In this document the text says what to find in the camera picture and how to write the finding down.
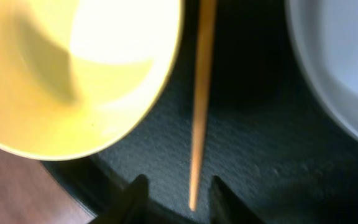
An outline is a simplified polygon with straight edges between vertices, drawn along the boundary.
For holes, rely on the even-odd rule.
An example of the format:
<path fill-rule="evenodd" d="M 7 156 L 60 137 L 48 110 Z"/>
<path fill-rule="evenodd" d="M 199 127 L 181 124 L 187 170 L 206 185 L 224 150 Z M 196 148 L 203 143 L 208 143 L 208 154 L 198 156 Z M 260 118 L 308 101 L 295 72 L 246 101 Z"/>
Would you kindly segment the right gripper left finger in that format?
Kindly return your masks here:
<path fill-rule="evenodd" d="M 149 181 L 145 175 L 136 177 L 119 196 L 118 201 L 89 224 L 141 224 L 145 223 Z"/>

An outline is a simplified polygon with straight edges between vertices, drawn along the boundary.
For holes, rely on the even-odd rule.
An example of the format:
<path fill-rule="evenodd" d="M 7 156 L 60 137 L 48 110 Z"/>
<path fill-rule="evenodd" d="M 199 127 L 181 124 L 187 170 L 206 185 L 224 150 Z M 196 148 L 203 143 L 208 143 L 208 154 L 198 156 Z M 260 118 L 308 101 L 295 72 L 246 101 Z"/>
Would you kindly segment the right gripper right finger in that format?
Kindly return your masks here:
<path fill-rule="evenodd" d="M 209 188 L 209 219 L 212 224 L 264 224 L 216 175 Z"/>

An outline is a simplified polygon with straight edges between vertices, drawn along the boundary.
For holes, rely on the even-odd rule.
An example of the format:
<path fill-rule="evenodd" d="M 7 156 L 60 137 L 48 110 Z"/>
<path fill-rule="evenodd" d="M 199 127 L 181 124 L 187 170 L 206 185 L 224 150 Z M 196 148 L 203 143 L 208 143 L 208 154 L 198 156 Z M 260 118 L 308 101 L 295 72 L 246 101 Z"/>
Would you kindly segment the yellow bowl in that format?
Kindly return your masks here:
<path fill-rule="evenodd" d="M 0 149 L 45 161 L 131 132 L 172 72 L 184 1 L 0 0 Z"/>

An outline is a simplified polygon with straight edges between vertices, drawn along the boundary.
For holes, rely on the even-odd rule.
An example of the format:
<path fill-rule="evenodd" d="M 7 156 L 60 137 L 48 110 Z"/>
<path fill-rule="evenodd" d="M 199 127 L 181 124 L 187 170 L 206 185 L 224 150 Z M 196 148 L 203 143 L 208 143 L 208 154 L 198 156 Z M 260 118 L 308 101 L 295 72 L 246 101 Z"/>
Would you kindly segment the wooden chopstick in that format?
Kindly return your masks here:
<path fill-rule="evenodd" d="M 217 0 L 201 0 L 199 5 L 188 204 L 193 212 L 197 208 L 203 163 L 217 5 Z"/>

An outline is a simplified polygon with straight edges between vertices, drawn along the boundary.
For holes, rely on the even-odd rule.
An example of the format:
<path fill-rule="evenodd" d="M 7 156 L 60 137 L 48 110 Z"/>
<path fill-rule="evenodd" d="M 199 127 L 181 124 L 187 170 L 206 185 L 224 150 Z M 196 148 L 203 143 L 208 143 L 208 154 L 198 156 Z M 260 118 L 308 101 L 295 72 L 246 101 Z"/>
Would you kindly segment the round black serving tray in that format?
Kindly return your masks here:
<path fill-rule="evenodd" d="M 214 175 L 264 223 L 358 223 L 358 142 L 317 104 L 294 59 L 283 1 L 219 1 L 204 162 L 188 208 L 198 2 L 158 102 L 124 139 L 82 159 L 44 162 L 96 216 L 139 175 L 145 223 L 210 223 Z"/>

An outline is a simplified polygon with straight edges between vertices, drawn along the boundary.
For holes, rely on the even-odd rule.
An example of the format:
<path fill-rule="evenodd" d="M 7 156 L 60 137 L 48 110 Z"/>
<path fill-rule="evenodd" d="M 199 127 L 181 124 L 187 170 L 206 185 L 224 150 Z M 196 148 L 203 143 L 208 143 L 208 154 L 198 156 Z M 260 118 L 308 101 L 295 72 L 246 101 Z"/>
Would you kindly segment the pale grey plate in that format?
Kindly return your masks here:
<path fill-rule="evenodd" d="M 358 0 L 288 0 L 291 44 L 330 117 L 358 140 Z"/>

